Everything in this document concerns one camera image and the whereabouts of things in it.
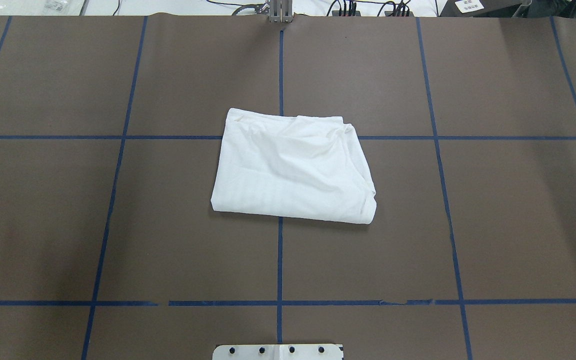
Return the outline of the white long-sleeve printed shirt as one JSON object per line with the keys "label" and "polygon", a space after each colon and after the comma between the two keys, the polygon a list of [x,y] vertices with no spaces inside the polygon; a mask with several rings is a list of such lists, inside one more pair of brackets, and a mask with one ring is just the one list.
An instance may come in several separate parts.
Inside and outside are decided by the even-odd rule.
{"label": "white long-sleeve printed shirt", "polygon": [[376,191],[343,117],[228,110],[210,198],[216,212],[371,224]]}

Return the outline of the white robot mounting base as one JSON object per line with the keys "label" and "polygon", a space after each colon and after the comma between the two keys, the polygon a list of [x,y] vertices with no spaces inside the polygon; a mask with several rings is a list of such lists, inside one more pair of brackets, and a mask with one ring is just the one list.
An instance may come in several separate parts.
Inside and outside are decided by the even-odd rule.
{"label": "white robot mounting base", "polygon": [[343,360],[342,344],[224,344],[215,347],[213,360]]}

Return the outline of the aluminium frame post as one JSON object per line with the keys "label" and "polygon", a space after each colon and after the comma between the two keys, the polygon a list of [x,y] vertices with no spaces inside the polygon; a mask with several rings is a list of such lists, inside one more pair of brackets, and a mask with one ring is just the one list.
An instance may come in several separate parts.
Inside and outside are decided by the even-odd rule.
{"label": "aluminium frame post", "polygon": [[272,23],[290,23],[294,19],[292,0],[268,0],[268,18]]}

